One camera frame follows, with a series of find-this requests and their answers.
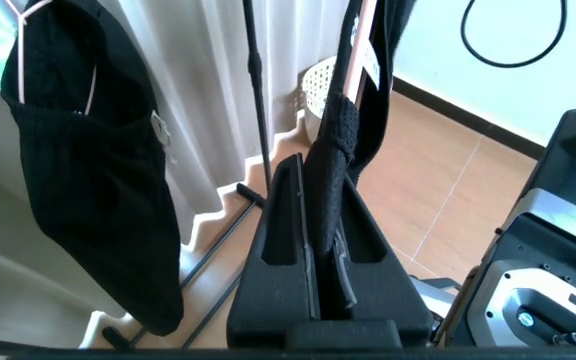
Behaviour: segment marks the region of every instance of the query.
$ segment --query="white curtain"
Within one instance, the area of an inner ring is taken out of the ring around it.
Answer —
[[[168,167],[168,182],[182,242],[188,244],[194,216],[221,210],[216,189],[243,180],[244,159],[260,153],[242,3],[100,2],[128,31],[150,69],[160,116],[172,135],[177,165]],[[270,146],[274,134],[295,127],[299,74],[336,53],[346,4],[346,0],[253,1]],[[73,324],[80,324],[82,317],[87,321],[94,310],[121,315],[85,272],[36,228],[19,166],[18,131],[0,99],[1,223],[8,226],[0,229],[0,278],[19,278],[17,284],[25,284],[23,288],[33,294],[25,307],[9,310],[7,316],[17,311],[15,316],[23,320],[20,314],[27,314],[33,304],[61,309],[55,310],[61,315],[51,317],[59,320],[36,323],[42,330],[26,333],[25,342],[53,344],[45,334],[59,332],[60,326],[75,329],[63,336],[83,336],[81,325]],[[10,305],[1,299],[0,291],[0,309]],[[23,332],[18,326],[6,326],[6,317],[0,316],[2,338]]]

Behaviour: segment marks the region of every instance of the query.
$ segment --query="perforated plastic basket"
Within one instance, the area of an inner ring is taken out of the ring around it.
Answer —
[[[336,60],[337,57],[333,56],[319,62],[308,69],[301,80],[301,91],[306,98],[304,124],[311,143],[315,141],[319,132]]]

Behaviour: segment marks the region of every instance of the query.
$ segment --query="floor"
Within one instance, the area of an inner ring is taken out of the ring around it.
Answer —
[[[303,131],[277,144],[273,166],[296,152],[308,152]],[[461,282],[479,262],[534,165],[534,160],[393,94],[386,138],[362,174],[359,191],[409,273]],[[247,183],[265,196],[263,181],[261,165],[252,166]],[[200,240],[203,247],[184,258],[185,273],[248,204],[236,193],[225,194],[223,202],[226,216],[199,227],[198,239],[211,240]],[[186,316],[179,329],[165,338],[146,335],[139,347],[180,347],[187,342],[241,269],[260,214],[254,209],[184,290]],[[191,348],[227,347],[225,323],[232,298]],[[138,327],[121,330],[131,336]]]

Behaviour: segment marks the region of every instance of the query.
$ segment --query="baseboard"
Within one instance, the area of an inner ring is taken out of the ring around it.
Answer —
[[[503,129],[401,78],[395,77],[392,88],[395,92],[533,159],[539,160],[545,151],[543,146]]]

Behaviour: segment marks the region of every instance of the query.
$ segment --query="black cable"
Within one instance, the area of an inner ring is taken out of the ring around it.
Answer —
[[[481,61],[487,65],[490,65],[490,66],[494,66],[494,67],[498,67],[498,68],[504,68],[504,69],[514,69],[514,68],[519,68],[519,67],[533,64],[533,63],[543,59],[546,55],[548,55],[552,51],[552,49],[554,49],[557,46],[557,44],[559,43],[559,40],[561,40],[561,37],[564,34],[564,30],[566,29],[566,21],[567,21],[567,4],[566,4],[566,0],[560,0],[560,1],[561,1],[561,19],[559,20],[559,29],[557,29],[557,34],[555,35],[555,38],[552,40],[550,45],[548,45],[546,50],[542,51],[539,55],[537,55],[533,58],[530,58],[528,60],[521,61],[521,62],[516,62],[516,63],[500,63],[500,62],[496,62],[496,61],[492,61],[490,59],[487,59],[487,58],[483,57],[481,54],[479,54],[472,47],[472,45],[470,45],[470,42],[468,41],[468,37],[466,36],[466,21],[468,21],[468,15],[470,14],[470,10],[472,9],[472,6],[475,4],[475,0],[470,0],[470,2],[468,3],[468,6],[466,6],[466,10],[464,11],[464,16],[461,18],[461,41],[464,43],[464,46],[466,47],[466,49],[468,50],[468,52],[472,56],[477,58],[477,60],[479,60],[479,61]]]

